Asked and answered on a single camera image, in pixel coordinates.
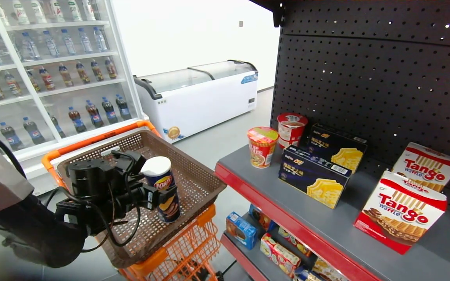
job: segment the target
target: snack box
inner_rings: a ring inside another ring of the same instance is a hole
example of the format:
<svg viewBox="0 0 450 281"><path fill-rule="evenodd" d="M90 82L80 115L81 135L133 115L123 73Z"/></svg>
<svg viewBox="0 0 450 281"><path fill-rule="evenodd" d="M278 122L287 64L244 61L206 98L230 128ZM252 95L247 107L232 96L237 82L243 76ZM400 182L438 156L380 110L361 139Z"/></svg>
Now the snack box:
<svg viewBox="0 0 450 281"><path fill-rule="evenodd" d="M275 242L270 233L265 233L261 238L260 250L270 258L273 263L278 265L285 274L293 278L295 269L301 263L300 258Z"/></svg>
<svg viewBox="0 0 450 281"><path fill-rule="evenodd" d="M441 192L450 180L450 156L409 142L391 171Z"/></svg>
<svg viewBox="0 0 450 281"><path fill-rule="evenodd" d="M317 273L323 280L326 281L348 281L341 273L334 267L326 263L322 258L318 258L312 271Z"/></svg>
<svg viewBox="0 0 450 281"><path fill-rule="evenodd" d="M260 208L256 207L255 205L250 205L250 215L255 219L256 221L263 226L265 231L271 231L275 226L277 225L274 221L272 221L269 217L267 217Z"/></svg>
<svg viewBox="0 0 450 281"><path fill-rule="evenodd" d="M284 239L288 240L291 244L295 245L300 252L302 252L305 256L310 256L312 253L307 247L307 245L300 242L298 239L296 239L291 233L287 232L284 228L279 226L279 230L277 231L280 236L282 236Z"/></svg>
<svg viewBox="0 0 450 281"><path fill-rule="evenodd" d="M354 226L404 254L447 209L444 194L385 171Z"/></svg>
<svg viewBox="0 0 450 281"><path fill-rule="evenodd" d="M355 173L368 145L356 135L321 125L312 126L307 151Z"/></svg>
<svg viewBox="0 0 450 281"><path fill-rule="evenodd" d="M279 178L331 209L336 207L352 171L296 146L282 152Z"/></svg>
<svg viewBox="0 0 450 281"><path fill-rule="evenodd" d="M227 232L249 250L253 249L258 241L257 229L236 212L231 212L227 217Z"/></svg>

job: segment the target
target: orange cart handle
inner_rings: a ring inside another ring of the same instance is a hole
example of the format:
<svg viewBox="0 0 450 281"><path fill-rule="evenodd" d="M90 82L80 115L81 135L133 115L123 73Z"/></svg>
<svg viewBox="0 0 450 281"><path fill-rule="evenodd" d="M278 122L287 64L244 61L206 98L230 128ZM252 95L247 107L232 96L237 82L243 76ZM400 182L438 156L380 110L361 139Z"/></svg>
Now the orange cart handle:
<svg viewBox="0 0 450 281"><path fill-rule="evenodd" d="M136 121L133 124L129 124L127 126L118 128L116 130L112 130L110 132L104 133L103 135L96 135L95 137L90 137L89 139L82 140L80 142L77 142L75 144L71 144L70 146L65 146L61 149L56 149L54 151L50 151L46 153L45 156L43 156L43 159L41 160L41 163L45 166L46 170L53 176L59 187L66 187L64 181L59 176L57 171L55 171L55 168L52 165L52 160L57 159L62 155L65 155L67 153L70 153L72 151L75 151L77 149L82 149L85 146L89 146L90 144L95 144L97 142L103 141L104 139L108 139L109 137L113 137L115 135L119 135L121 133L128 132L129 130L133 130L136 128L141 128L146 126L152 133L155 133L158 137L161 137L159 132L155 129L154 125L150 123L150 121L147 120L140 120Z"/></svg>

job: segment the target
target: red shelf edge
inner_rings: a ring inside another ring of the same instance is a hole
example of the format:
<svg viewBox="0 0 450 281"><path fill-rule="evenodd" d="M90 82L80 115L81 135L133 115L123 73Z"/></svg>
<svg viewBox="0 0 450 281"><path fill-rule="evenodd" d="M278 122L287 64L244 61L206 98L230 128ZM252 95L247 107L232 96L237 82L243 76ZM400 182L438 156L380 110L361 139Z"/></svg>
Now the red shelf edge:
<svg viewBox="0 0 450 281"><path fill-rule="evenodd" d="M280 222L282 227L302 242L309 245L315 253L322 256L325 261L340 270L341 273L349 280L380 281L378 277L374 276L362 265L359 265L355 261L348 258L345 254L341 253L336 247L325 241L317 233L311 231L304 224L297 221L288 212L277 207L275 203L270 201L265 195L258 192L255 188L251 187L248 183L233 174L220 163L216 163L214 174L227 185L230 185L230 187L236 190L239 194L244 196L244 198L246 198L253 205L260 208L268 217L273 219L275 222Z"/></svg>

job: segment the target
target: chest freezer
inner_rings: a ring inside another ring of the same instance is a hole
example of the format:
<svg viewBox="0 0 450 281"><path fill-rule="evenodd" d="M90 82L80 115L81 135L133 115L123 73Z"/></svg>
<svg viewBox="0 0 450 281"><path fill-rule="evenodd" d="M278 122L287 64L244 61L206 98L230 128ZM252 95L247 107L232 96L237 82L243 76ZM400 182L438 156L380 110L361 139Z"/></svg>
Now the chest freezer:
<svg viewBox="0 0 450 281"><path fill-rule="evenodd" d="M237 60L134 76L143 111L170 143L255 109L257 80L255 66Z"/></svg>

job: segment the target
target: shopping cart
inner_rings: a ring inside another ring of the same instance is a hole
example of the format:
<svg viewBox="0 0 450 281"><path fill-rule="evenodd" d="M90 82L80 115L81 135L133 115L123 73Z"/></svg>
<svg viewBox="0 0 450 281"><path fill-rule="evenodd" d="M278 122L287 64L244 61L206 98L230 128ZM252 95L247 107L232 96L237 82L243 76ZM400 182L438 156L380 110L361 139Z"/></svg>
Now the shopping cart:
<svg viewBox="0 0 450 281"><path fill-rule="evenodd" d="M131 135L113 140L95 149L75 155L61 162L57 171L51 161L77 149L95 144L109 137L147 127ZM176 222L165 224L157 212L141 210L142 220L136 235L124 247L116 247L108 240L102 245L111 263L129 280L218 280L209 260L218 252L218 229L211 219L215 215L214 200L227 186L213 176L213 171L195 161L184 152L161 139L149 121L137 121L117 130L85 139L62 149L50 151L42 160L43 165L59 186L70 190L70 180L62 178L70 163L91 158L102 158L114 164L109 153L112 150L133 150L145 158L165 156L171 160L173 175L178 186L182 214ZM123 220L136 221L136 211L127 213ZM131 223L114 226L116 238L125 239L132 231ZM100 241L105 231L97 235Z"/></svg>

